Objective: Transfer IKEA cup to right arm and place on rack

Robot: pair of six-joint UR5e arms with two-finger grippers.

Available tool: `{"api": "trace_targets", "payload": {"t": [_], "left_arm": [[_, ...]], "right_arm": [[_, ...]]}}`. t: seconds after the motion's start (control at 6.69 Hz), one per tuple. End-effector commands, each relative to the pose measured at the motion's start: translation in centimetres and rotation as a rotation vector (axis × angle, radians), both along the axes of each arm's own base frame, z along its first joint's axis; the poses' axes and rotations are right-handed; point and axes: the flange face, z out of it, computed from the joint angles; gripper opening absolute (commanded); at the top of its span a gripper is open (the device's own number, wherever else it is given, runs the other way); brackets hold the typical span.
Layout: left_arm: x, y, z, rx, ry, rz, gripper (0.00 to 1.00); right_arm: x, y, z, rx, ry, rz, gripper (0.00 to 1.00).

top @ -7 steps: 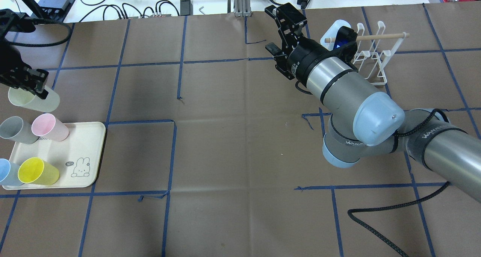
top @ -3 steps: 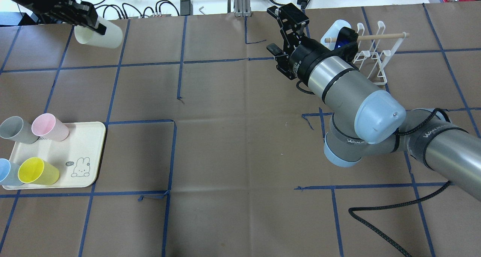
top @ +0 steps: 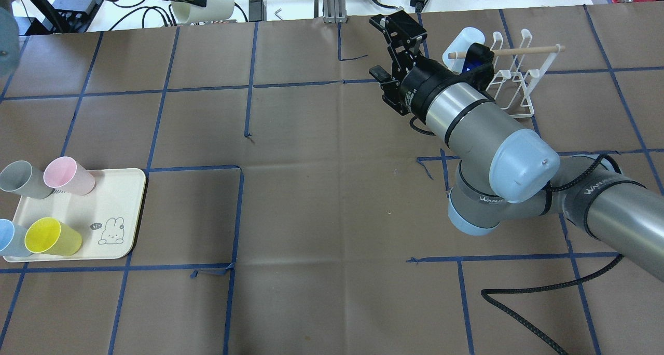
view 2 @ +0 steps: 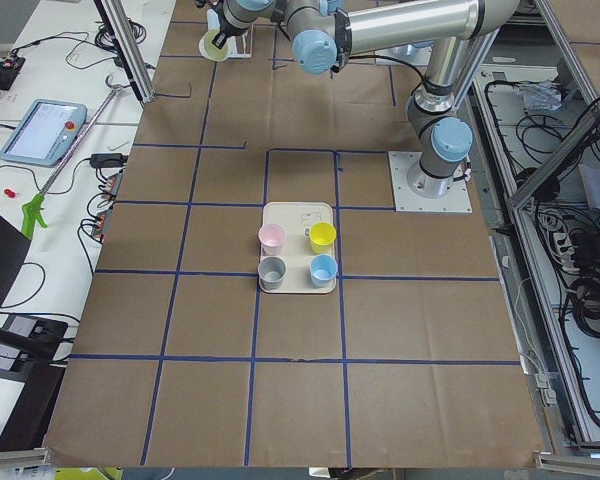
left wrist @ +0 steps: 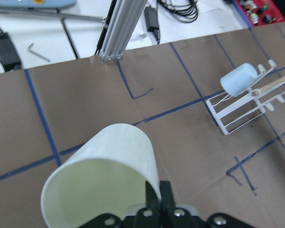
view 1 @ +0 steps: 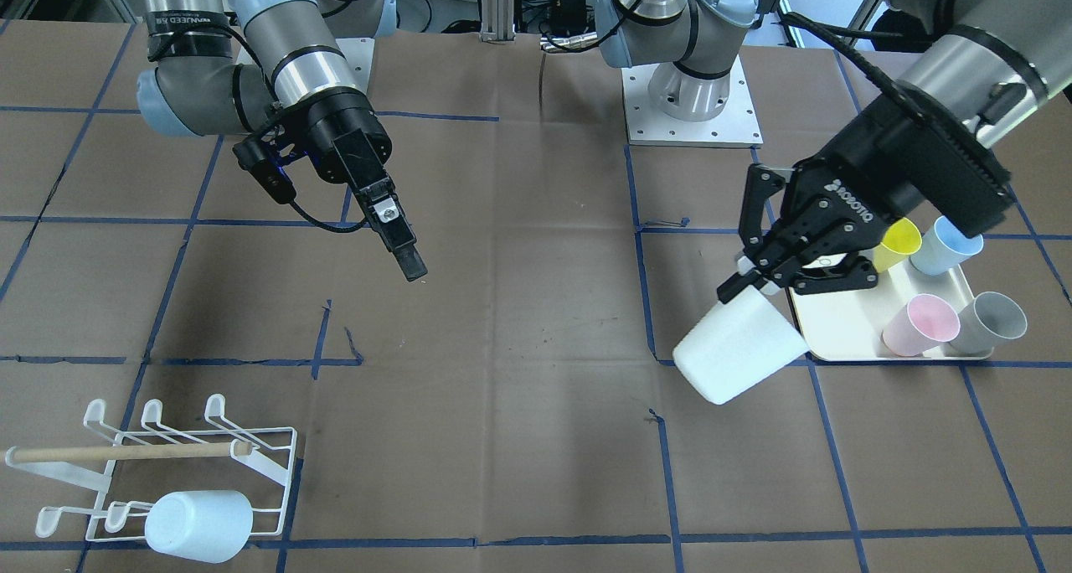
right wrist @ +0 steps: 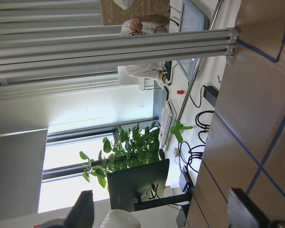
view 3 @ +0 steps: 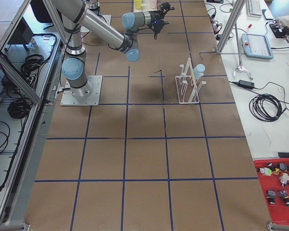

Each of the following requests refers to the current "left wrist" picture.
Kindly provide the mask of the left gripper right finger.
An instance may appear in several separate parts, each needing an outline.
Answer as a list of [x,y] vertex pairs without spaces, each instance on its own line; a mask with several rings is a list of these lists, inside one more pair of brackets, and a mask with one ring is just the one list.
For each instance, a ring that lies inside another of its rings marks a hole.
[[160,181],[161,209],[160,222],[162,228],[198,228],[197,209],[188,204],[176,204],[167,180]]

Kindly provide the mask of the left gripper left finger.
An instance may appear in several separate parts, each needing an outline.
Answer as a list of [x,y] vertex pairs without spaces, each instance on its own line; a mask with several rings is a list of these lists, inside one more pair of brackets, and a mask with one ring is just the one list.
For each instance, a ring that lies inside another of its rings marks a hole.
[[151,184],[145,182],[145,206],[136,212],[136,228],[158,228],[160,226],[159,200]]

